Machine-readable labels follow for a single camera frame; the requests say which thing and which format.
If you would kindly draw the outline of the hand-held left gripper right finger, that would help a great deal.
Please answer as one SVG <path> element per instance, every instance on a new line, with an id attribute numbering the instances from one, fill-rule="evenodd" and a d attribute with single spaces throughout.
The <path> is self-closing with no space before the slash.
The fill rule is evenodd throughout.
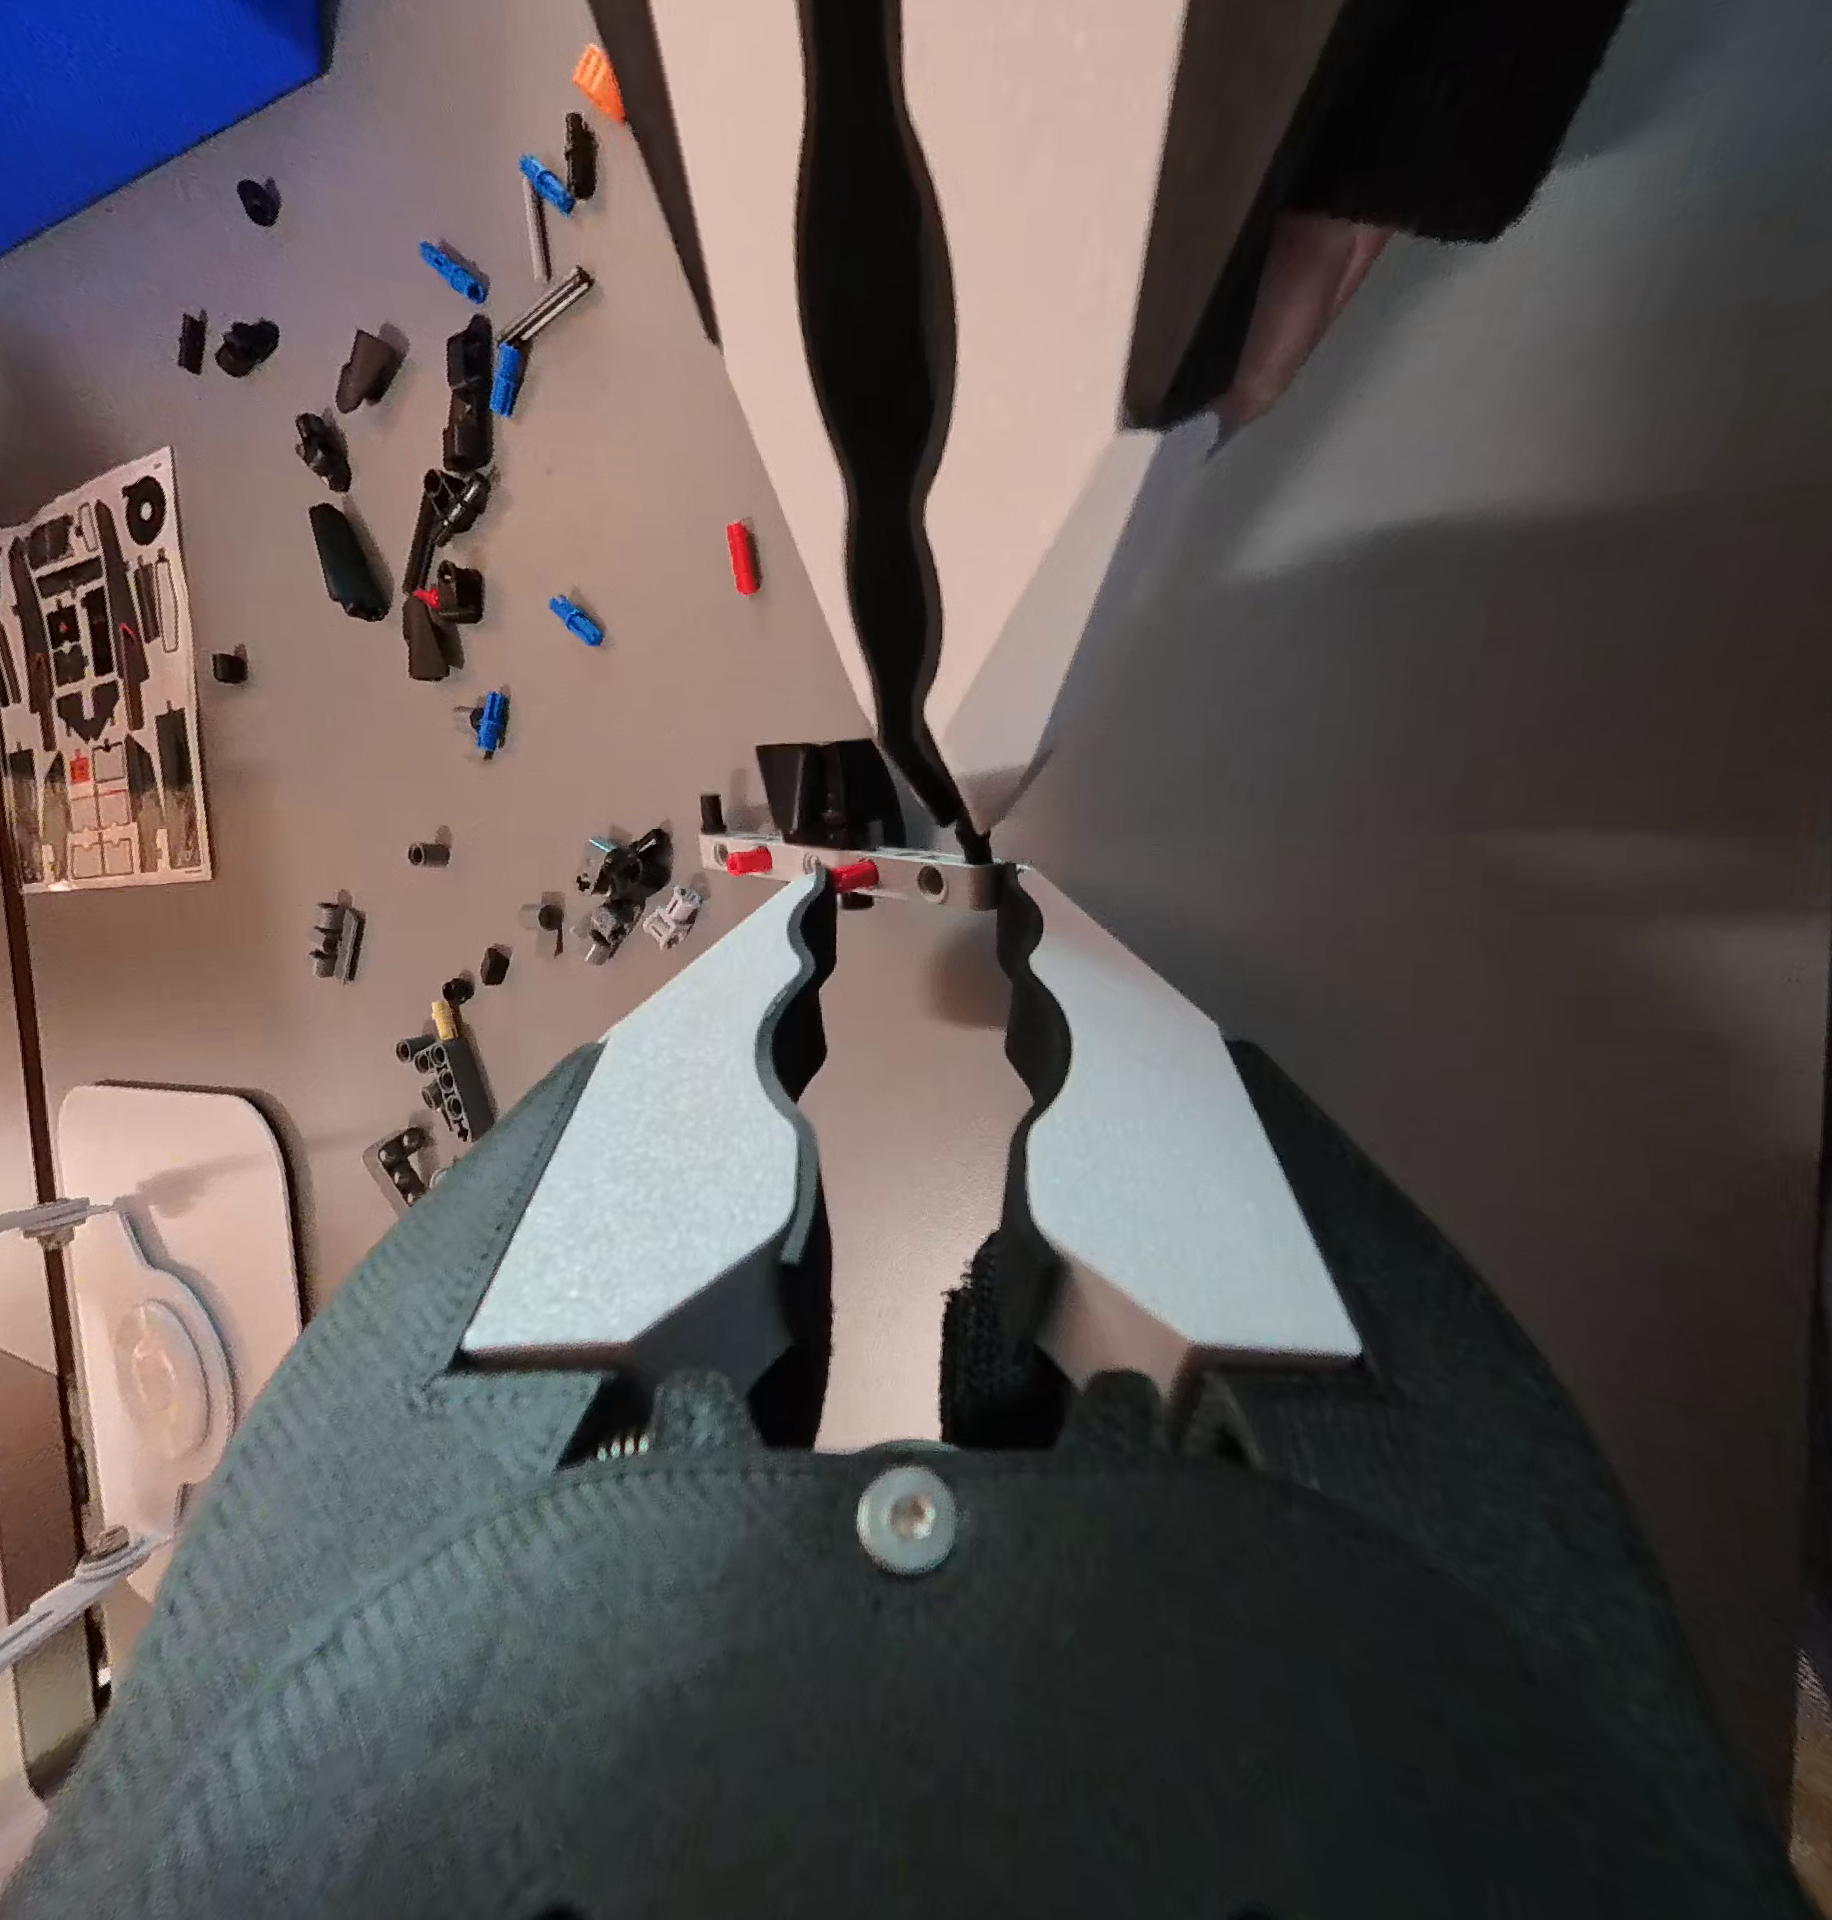
<path id="1" fill-rule="evenodd" d="M 1223 1368 L 1334 1373 L 1360 1334 L 1217 1022 L 1039 872 L 997 909 L 1024 1087 L 1006 1339 L 1072 1389 L 1138 1377 L 1181 1421 Z"/>

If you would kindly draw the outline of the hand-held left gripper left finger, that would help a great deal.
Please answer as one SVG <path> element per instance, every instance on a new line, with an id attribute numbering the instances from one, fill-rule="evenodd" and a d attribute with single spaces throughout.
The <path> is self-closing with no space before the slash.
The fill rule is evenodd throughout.
<path id="1" fill-rule="evenodd" d="M 838 902 L 793 879 L 595 1043 L 460 1337 L 487 1371 L 738 1389 L 812 1442 L 834 1349 L 822 1175 L 802 1109 L 826 1064 Z"/>

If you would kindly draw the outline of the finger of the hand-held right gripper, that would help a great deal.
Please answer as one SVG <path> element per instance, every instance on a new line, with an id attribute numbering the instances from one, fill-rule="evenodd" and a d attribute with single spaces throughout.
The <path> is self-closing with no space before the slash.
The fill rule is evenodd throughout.
<path id="1" fill-rule="evenodd" d="M 940 268 L 901 99 L 901 4 L 652 4 L 713 341 L 856 702 L 939 830 L 921 713 L 940 608 Z"/>
<path id="2" fill-rule="evenodd" d="M 903 11 L 954 313 L 924 716 L 980 833 L 1054 753 L 1083 643 L 1131 596 L 1173 491 L 1123 386 L 1190 20 L 1179 2 Z"/>

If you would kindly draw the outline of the long light grey lego beam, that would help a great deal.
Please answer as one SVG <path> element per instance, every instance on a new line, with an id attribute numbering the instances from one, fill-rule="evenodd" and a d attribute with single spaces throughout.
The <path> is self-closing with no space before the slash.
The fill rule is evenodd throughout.
<path id="1" fill-rule="evenodd" d="M 769 842 L 776 853 L 776 877 L 727 877 L 715 859 L 715 846 L 722 840 L 759 840 Z M 988 914 L 998 906 L 1006 872 L 1001 862 L 968 862 L 962 855 L 949 855 L 937 848 L 874 848 L 863 853 L 804 848 L 782 842 L 776 836 L 755 833 L 699 833 L 697 855 L 707 877 L 747 883 L 785 885 L 804 877 L 826 872 L 826 862 L 868 855 L 879 864 L 881 885 L 868 897 L 856 900 L 897 900 L 918 906 L 948 909 L 958 914 Z"/>

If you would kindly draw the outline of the dark grey angled lego beam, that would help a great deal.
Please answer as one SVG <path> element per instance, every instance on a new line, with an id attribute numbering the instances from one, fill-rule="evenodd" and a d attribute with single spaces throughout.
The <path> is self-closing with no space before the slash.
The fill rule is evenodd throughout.
<path id="1" fill-rule="evenodd" d="M 421 1078 L 425 1109 L 460 1154 L 496 1127 L 496 1098 L 472 1028 L 453 999 L 430 1003 L 425 1026 L 395 1043 L 395 1058 Z"/>

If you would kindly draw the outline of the dark grey curved lego brick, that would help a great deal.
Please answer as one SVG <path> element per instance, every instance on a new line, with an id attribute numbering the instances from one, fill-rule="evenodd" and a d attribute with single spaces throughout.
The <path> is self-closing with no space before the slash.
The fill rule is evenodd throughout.
<path id="1" fill-rule="evenodd" d="M 372 1141 L 363 1148 L 360 1164 L 398 1217 L 428 1199 L 444 1175 L 430 1133 L 423 1126 L 408 1126 Z"/>

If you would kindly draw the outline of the lego sticker sheet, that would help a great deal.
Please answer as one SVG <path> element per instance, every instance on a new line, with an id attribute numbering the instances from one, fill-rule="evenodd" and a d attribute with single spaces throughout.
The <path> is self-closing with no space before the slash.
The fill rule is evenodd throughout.
<path id="1" fill-rule="evenodd" d="M 21 893 L 212 879 L 202 679 L 172 449 L 0 527 L 0 780 Z"/>

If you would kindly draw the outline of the person's right hand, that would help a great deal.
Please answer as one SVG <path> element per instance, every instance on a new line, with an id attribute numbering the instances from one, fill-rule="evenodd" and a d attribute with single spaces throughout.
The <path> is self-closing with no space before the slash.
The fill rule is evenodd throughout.
<path id="1" fill-rule="evenodd" d="M 1287 394 L 1393 234 L 1321 213 L 1287 210 L 1277 218 L 1221 405 L 1227 428 L 1264 418 Z"/>

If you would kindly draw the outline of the blue storage bin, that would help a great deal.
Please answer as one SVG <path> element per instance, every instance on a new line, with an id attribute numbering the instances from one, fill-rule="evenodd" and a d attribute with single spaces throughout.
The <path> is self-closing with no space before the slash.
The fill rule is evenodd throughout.
<path id="1" fill-rule="evenodd" d="M 328 2 L 0 2 L 0 258 L 328 72 Z"/>

